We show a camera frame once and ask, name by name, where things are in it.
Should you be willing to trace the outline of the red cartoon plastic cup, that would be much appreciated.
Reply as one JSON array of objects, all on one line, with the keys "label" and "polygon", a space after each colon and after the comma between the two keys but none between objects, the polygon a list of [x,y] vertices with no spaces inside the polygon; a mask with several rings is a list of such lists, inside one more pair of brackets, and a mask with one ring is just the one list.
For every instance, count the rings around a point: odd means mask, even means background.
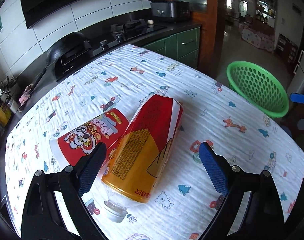
[{"label": "red cartoon plastic cup", "polygon": [[74,166],[81,157],[90,154],[102,142],[106,145],[106,158],[103,162],[106,164],[128,125],[129,121],[123,113],[113,108],[65,135],[51,139],[51,152],[61,166]]}]

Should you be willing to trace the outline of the yellow red labelled bottle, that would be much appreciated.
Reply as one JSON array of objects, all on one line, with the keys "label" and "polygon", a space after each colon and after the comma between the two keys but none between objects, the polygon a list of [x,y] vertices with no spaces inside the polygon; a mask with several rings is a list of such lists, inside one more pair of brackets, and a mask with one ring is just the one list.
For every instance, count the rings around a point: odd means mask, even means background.
[{"label": "yellow red labelled bottle", "polygon": [[150,200],[171,154],[182,114],[178,101],[160,94],[148,96],[136,111],[102,177],[108,219],[120,223],[129,208]]}]

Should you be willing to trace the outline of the green kitchen cabinet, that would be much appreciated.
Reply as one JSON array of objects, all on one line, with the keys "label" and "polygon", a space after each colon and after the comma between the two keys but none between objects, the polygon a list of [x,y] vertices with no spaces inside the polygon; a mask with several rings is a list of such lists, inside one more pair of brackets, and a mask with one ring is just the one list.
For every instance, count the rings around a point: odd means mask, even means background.
[{"label": "green kitchen cabinet", "polygon": [[197,69],[200,31],[200,27],[189,29],[152,42],[144,48]]}]

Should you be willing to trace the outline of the green plastic basket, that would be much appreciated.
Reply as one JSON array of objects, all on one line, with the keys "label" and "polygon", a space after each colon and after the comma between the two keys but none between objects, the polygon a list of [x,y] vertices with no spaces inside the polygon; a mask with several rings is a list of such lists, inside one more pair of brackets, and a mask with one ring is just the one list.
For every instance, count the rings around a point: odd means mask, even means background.
[{"label": "green plastic basket", "polygon": [[226,69],[231,90],[272,119],[284,117],[289,110],[288,95],[279,80],[261,66],[234,61]]}]

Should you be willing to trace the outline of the yellow sauce tin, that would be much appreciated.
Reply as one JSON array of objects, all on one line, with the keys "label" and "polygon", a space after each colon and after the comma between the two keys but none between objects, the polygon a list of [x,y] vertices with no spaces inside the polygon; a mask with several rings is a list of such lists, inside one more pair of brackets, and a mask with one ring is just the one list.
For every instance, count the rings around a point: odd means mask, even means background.
[{"label": "yellow sauce tin", "polygon": [[9,120],[10,120],[10,117],[12,115],[12,112],[11,110],[8,108],[8,106],[3,102],[1,105],[0,105],[0,124],[5,127]]}]

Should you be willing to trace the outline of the pink dish cloth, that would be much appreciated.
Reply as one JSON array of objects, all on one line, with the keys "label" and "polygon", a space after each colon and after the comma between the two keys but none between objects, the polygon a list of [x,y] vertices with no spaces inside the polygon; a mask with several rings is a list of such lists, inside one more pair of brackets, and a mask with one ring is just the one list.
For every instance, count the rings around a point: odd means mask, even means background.
[{"label": "pink dish cloth", "polygon": [[27,102],[27,100],[29,100],[31,93],[32,93],[32,89],[33,89],[33,84],[31,83],[23,91],[23,94],[19,98],[19,102],[20,102],[21,106],[24,105],[25,102]]}]

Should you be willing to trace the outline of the white printed tablecloth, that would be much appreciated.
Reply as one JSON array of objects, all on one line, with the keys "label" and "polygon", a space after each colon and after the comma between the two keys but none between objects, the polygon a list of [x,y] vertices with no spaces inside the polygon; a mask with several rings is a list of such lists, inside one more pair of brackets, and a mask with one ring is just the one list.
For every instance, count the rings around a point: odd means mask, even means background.
[{"label": "white printed tablecloth", "polygon": [[36,170],[59,172],[90,153],[97,142],[115,142],[137,110],[147,128],[135,132],[165,137],[169,109],[183,107],[169,161],[147,204],[131,207],[121,223],[107,219],[101,179],[83,195],[91,216],[111,239],[198,239],[213,218],[215,191],[198,149],[216,154],[246,172],[271,173],[282,218],[295,204],[304,176],[304,152],[275,117],[197,70],[133,45],[118,48],[81,68],[46,93],[7,137],[5,173],[13,224],[21,230],[25,198]]}]

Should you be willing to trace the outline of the black rice cooker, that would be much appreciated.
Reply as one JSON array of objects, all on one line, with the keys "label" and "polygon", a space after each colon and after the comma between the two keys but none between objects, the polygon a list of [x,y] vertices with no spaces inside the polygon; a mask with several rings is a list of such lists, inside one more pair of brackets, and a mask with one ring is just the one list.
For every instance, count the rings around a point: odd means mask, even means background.
[{"label": "black rice cooker", "polygon": [[189,3],[183,1],[150,1],[152,16],[158,20],[185,22],[191,19]]}]

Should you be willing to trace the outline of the black wok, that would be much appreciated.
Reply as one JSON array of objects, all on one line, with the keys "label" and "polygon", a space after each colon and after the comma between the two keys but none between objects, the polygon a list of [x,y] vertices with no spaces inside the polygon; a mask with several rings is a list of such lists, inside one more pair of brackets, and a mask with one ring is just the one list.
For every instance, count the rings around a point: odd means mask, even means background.
[{"label": "black wok", "polygon": [[[59,72],[60,75],[63,75],[75,66],[75,64],[72,63],[84,55],[86,55],[86,57],[90,57],[92,55],[92,46],[86,36],[81,32],[67,34],[65,37],[55,42],[47,52],[46,66],[38,75],[36,81],[32,83],[33,89],[31,95],[50,65],[59,63]],[[25,102],[24,105],[19,106],[19,112],[24,110],[27,102]]]}]

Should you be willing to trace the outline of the black gas stove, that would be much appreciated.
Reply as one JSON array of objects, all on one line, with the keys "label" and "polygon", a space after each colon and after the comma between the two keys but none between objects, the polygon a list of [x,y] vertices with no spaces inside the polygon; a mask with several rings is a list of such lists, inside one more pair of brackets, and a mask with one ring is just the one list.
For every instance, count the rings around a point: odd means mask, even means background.
[{"label": "black gas stove", "polygon": [[124,42],[163,29],[166,29],[166,26],[149,24],[144,19],[113,24],[110,27],[110,31],[91,40],[93,54],[100,54]]}]

